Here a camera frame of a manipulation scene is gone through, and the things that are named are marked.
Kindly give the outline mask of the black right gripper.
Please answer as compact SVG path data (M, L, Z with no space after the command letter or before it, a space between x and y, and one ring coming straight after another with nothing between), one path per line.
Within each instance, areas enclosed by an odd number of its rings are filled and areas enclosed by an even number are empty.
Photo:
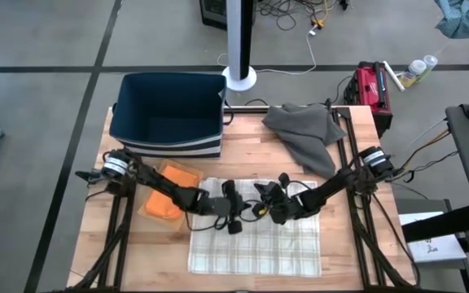
M288 195L287 187L290 183L291 179L286 173L278 177L278 182L255 183L254 187L260 194L260 202L253 206L252 214L256 218L262 218L258 212L265 208L273 223L280 225L284 225L288 220L299 219L304 209L298 199Z

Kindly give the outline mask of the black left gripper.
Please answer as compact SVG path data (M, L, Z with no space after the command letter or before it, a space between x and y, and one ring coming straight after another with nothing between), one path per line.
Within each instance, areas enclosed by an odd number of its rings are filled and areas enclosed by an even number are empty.
M242 228L242 222L237 220L242 211L246 209L246 203L242 195L236 190L235 181L227 180L221 184L222 197L211 198L210 205L213 215L217 216L213 224L215 230L228 229L228 234L238 234Z

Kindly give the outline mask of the white towel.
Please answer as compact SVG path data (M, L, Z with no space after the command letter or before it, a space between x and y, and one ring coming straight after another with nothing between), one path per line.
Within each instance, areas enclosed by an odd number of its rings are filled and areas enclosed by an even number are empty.
M188 271L198 274L322 275L320 216L275 224L242 212L243 230L215 230L215 216L193 216Z

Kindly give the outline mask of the bright orange cloth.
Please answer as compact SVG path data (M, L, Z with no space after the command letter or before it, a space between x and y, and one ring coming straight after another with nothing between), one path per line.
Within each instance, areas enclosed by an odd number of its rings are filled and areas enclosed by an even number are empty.
M163 167L162 174L184 187L197 187L202 177L200 173L189 172L173 165ZM169 197L159 191L151 192L143 209L147 215L167 220L176 220L182 216L180 208Z

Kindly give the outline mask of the grey towel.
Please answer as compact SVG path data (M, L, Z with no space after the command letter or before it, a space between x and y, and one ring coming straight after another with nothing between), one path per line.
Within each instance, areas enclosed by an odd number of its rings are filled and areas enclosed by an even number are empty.
M278 136L295 162L308 173L328 179L335 163L327 148L346 136L321 104L301 107L284 103L270 107L263 125Z

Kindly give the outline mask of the navy white striped fabric bin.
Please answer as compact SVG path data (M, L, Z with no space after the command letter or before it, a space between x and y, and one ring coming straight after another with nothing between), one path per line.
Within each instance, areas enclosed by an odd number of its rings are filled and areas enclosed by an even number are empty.
M141 72L123 77L109 135L152 158L218 158L226 78L219 74Z

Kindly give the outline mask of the red tool bag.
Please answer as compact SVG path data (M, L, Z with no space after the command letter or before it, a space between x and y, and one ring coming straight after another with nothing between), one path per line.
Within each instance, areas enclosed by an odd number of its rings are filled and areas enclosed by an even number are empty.
M378 61L361 61L344 89L344 104L369 106L379 138L390 129L392 109L386 70Z

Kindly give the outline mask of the white paper sheet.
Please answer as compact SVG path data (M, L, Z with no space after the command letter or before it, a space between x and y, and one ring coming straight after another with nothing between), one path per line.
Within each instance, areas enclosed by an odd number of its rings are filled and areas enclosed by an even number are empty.
M399 220L402 225L443 214L439 212L418 212L400 214ZM440 262L448 260L464 260L467 258L457 238L452 235L424 239L417 242L407 243L409 251L417 264Z

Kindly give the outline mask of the black flat bar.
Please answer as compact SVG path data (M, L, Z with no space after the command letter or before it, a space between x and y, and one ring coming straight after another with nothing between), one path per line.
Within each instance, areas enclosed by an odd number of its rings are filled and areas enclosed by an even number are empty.
M469 206L402 226L408 243L469 231Z

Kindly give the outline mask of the white tube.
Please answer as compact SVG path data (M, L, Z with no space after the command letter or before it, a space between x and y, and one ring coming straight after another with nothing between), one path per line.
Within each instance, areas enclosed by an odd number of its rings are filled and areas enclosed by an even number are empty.
M391 77L392 81L394 82L394 84L396 85L396 87L401 91L401 92L404 92L405 91L405 87L403 86L403 84L400 82L400 80L398 79L396 73L393 71L393 69L390 67L390 65L388 64L388 62L386 60L383 61L383 64L384 64L384 67L385 67L385 70L387 71L388 75Z

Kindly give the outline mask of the yellow label wipes canister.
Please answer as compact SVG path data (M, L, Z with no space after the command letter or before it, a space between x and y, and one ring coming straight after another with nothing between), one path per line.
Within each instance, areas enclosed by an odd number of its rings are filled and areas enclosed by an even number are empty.
M415 83L419 76L425 72L426 69L426 63L420 59L416 59L399 76L399 81L405 88L409 88Z

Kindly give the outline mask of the black box device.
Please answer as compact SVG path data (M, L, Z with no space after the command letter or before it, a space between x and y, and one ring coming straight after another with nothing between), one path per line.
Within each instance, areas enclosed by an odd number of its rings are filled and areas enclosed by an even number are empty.
M227 30L226 0L199 0L204 25Z

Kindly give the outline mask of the clear plastic bottle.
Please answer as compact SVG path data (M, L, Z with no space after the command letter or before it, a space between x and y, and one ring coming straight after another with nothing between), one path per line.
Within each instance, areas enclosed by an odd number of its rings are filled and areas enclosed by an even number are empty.
M438 58L434 55L425 55L423 57L423 62L426 64L426 69L421 75L419 75L416 81L417 83L421 82L433 70L433 68L438 64Z

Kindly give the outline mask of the teal patterned cloth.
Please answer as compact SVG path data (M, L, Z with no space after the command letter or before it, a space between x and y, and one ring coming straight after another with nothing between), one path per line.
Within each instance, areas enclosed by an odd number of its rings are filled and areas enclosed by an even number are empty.
M442 13L436 29L450 39L468 39L469 0L433 0L433 2Z

